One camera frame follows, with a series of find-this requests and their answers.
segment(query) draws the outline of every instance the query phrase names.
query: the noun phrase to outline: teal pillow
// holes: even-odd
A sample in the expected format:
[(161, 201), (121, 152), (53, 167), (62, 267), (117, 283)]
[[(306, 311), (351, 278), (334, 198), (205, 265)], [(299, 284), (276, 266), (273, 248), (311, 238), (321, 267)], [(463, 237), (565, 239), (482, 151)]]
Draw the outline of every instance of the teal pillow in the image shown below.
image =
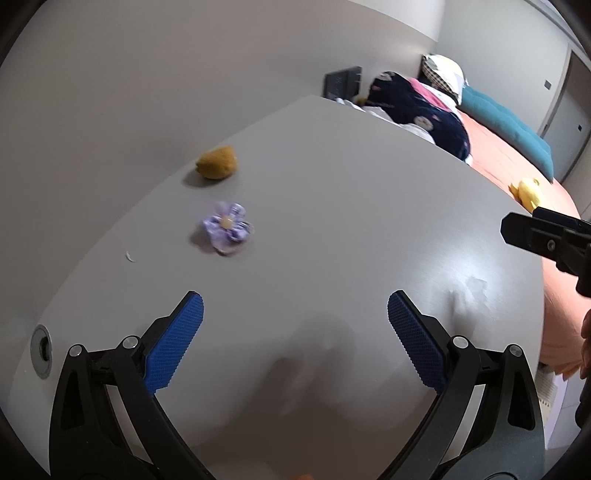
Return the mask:
[(550, 183), (554, 181), (554, 164), (550, 146), (519, 120), (511, 110), (470, 86), (464, 88), (459, 109), (515, 148)]

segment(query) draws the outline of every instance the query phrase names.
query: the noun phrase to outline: pink cloth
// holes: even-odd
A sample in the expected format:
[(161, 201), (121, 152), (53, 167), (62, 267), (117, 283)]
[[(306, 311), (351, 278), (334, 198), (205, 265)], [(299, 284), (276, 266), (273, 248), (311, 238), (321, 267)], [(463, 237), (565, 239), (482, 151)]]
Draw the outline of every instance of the pink cloth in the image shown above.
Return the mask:
[(425, 97), (425, 100), (427, 102), (429, 102), (431, 105), (436, 106), (437, 108), (440, 108), (441, 110), (445, 110), (446, 112), (451, 112), (451, 110), (447, 107), (447, 105), (445, 103), (443, 103), (437, 97), (437, 95), (435, 95), (433, 92), (431, 92), (430, 90), (425, 88), (425, 86), (421, 82), (419, 82), (417, 79), (409, 78), (407, 80), (413, 86), (414, 91), (417, 92), (419, 95), (422, 95), (423, 97)]
[[(517, 150), (462, 113), (462, 121), (472, 146), (472, 167), (496, 184), (507, 195), (511, 183), (524, 177), (536, 178), (544, 194), (544, 206), (572, 217), (580, 218), (567, 191), (556, 180), (550, 183)], [(558, 271), (555, 263), (542, 259), (544, 274), (544, 331), (540, 361), (550, 365), (558, 374), (573, 375), (581, 365), (581, 326), (591, 300), (575, 291), (577, 278)]]

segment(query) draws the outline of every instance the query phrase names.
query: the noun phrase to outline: yellow plush toy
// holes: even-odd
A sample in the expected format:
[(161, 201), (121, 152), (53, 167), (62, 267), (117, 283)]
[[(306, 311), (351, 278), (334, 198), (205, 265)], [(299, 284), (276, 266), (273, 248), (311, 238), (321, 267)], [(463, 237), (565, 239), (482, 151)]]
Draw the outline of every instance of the yellow plush toy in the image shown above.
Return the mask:
[(238, 168), (232, 147), (221, 147), (204, 153), (197, 161), (197, 171), (207, 179), (221, 180), (232, 175)]
[(536, 208), (544, 206), (544, 195), (540, 188), (540, 181), (537, 179), (522, 179), (517, 187), (511, 184), (509, 189), (515, 200), (520, 202), (530, 213)]

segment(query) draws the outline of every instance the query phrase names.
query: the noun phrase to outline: blue gripper pad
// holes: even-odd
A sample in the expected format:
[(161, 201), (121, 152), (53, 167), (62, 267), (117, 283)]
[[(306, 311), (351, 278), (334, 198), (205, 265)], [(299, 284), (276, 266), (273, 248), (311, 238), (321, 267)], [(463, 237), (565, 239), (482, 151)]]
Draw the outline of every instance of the blue gripper pad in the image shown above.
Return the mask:
[(400, 291), (390, 295), (388, 318), (423, 384), (441, 394), (447, 384), (445, 356)]
[(151, 395), (168, 386), (202, 321), (203, 299), (193, 293), (146, 357), (144, 383)]

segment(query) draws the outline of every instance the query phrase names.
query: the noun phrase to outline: table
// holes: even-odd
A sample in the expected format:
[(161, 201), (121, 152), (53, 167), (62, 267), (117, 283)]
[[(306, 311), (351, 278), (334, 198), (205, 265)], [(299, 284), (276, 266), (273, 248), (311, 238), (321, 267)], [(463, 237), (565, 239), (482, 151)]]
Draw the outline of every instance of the table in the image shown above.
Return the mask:
[[(100, 239), (44, 312), (54, 367), (39, 379), (27, 347), (5, 410), (42, 465), (69, 346), (141, 335), (188, 290), (203, 296), (204, 322), (157, 397), (220, 480), (381, 473), (434, 398), (388, 323), (400, 288), (478, 348), (520, 344), (535, 370), (541, 262), (503, 242), (501, 219), (523, 210), (487, 179), (401, 128), (314, 96), (223, 144), (236, 150), (234, 176), (209, 183), (192, 164), (181, 168)], [(244, 205), (255, 228), (233, 257), (199, 229), (218, 200)]]

